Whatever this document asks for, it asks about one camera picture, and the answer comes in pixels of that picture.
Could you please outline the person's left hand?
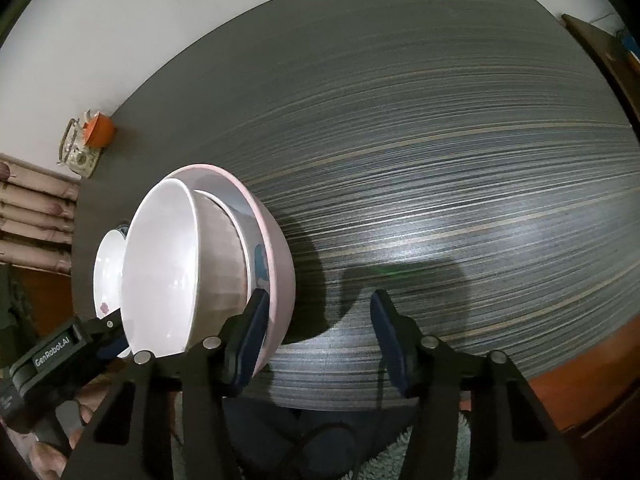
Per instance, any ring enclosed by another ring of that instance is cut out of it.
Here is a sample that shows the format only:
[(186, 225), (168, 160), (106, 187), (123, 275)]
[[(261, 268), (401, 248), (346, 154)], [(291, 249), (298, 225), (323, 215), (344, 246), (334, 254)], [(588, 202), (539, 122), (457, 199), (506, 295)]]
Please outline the person's left hand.
[[(93, 418), (93, 414), (104, 400), (108, 390), (108, 383), (88, 385), (82, 388), (75, 398), (78, 406), (80, 425), (68, 436), (68, 444), (74, 448), (85, 426)], [(57, 448), (47, 443), (39, 441), (32, 434), (19, 434), (10, 429), (6, 424), (2, 424), (11, 442), (29, 464), (30, 469), (39, 479), (58, 480), (67, 464), (67, 457)]]

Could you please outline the green fuzzy sleeve forearm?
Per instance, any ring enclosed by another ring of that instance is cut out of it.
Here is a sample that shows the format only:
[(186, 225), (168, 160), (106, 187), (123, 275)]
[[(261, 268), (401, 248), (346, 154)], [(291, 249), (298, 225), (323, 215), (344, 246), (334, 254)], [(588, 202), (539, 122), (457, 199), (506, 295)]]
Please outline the green fuzzy sleeve forearm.
[[(377, 456), (367, 460), (359, 469), (359, 479), (398, 479), (408, 451), (412, 427)], [(471, 412), (461, 411), (458, 417), (456, 458), (452, 478), (468, 478), (471, 452)]]

